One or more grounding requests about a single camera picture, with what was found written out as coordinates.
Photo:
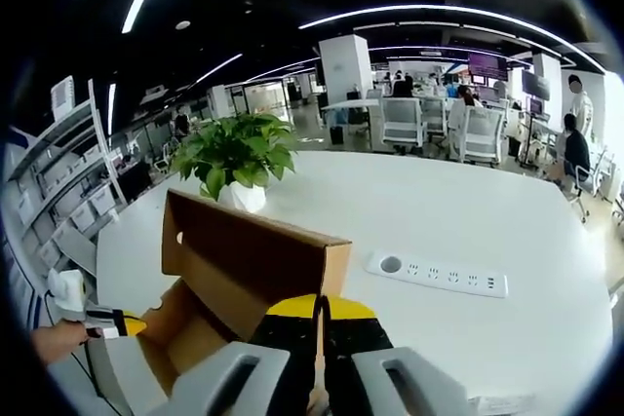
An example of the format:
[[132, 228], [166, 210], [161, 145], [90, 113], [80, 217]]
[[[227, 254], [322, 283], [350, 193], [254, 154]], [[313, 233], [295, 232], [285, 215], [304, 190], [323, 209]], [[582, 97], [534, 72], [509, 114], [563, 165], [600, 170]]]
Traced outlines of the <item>person's left hand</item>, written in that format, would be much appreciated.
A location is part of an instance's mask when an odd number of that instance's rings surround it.
[[100, 338], [100, 328], [88, 328], [79, 321], [60, 320], [51, 326], [41, 326], [29, 334], [30, 342], [44, 365], [67, 358], [80, 345]]

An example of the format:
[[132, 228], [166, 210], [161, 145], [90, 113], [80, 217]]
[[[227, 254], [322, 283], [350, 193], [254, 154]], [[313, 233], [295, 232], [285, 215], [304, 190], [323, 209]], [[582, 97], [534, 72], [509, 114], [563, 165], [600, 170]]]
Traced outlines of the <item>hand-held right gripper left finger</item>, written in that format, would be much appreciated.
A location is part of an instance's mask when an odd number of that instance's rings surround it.
[[181, 375], [152, 415], [305, 415], [315, 386], [319, 296], [270, 307], [248, 342], [233, 341]]

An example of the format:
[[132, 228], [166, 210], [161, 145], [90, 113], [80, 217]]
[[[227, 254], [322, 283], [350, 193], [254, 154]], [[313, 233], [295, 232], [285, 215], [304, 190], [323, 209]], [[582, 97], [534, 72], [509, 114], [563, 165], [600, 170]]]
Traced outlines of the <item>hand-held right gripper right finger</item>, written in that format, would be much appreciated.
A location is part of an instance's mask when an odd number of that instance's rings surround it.
[[333, 415], [471, 415], [467, 391], [410, 347], [396, 347], [369, 307], [323, 298], [325, 388]]

